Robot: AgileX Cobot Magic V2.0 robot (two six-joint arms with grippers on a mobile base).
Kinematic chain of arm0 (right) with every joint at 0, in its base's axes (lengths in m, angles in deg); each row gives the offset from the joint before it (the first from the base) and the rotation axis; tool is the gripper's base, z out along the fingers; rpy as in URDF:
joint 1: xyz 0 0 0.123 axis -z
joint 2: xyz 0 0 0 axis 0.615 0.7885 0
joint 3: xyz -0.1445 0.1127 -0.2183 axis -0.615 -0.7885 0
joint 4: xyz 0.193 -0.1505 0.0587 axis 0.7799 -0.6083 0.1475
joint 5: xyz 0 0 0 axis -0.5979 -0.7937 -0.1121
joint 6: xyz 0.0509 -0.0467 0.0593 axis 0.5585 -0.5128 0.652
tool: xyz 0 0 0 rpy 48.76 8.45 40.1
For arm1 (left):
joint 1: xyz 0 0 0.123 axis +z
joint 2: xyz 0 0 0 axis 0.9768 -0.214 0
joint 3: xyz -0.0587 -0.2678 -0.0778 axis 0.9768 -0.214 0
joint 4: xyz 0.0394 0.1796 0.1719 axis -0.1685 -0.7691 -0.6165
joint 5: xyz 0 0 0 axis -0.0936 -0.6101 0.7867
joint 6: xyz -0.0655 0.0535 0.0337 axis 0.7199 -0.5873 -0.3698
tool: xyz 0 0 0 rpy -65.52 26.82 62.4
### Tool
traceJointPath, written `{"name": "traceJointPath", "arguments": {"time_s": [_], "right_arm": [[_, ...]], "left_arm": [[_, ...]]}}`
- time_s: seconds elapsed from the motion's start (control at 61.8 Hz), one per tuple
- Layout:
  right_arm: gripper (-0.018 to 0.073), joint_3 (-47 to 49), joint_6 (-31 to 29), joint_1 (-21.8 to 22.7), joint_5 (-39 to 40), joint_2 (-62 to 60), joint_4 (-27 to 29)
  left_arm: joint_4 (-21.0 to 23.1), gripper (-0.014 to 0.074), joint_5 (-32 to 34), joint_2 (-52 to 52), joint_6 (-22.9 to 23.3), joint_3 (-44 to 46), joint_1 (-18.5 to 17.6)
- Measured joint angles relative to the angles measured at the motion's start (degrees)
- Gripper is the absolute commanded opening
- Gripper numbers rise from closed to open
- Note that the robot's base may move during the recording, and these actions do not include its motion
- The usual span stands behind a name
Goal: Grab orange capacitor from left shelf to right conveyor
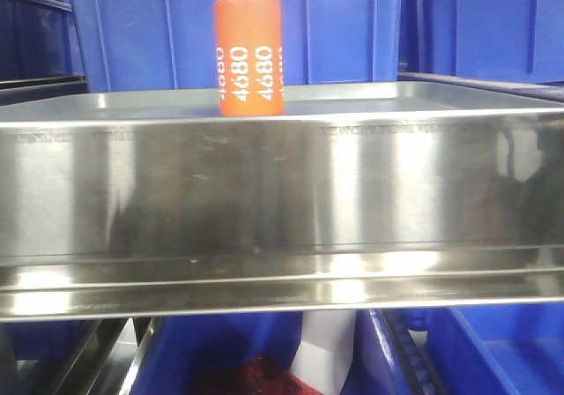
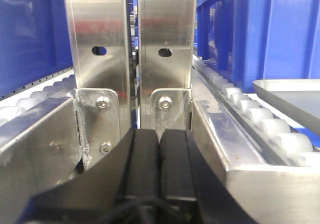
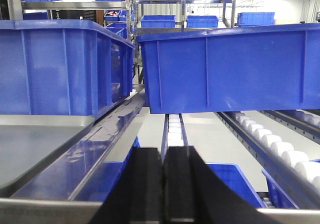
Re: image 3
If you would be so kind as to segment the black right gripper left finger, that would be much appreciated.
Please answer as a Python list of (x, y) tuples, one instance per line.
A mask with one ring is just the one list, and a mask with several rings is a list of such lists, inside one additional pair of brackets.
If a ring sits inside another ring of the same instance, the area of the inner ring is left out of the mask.
[(89, 223), (163, 223), (162, 177), (158, 149), (134, 147), (121, 177)]

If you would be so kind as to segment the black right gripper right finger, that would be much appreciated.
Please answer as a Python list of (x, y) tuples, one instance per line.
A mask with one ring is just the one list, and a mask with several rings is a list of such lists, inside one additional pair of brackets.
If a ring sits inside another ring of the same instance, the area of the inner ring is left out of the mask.
[(259, 224), (257, 207), (226, 186), (207, 166), (194, 147), (170, 147), (164, 160), (165, 194), (181, 184), (192, 190), (194, 204), (166, 206), (167, 224)]

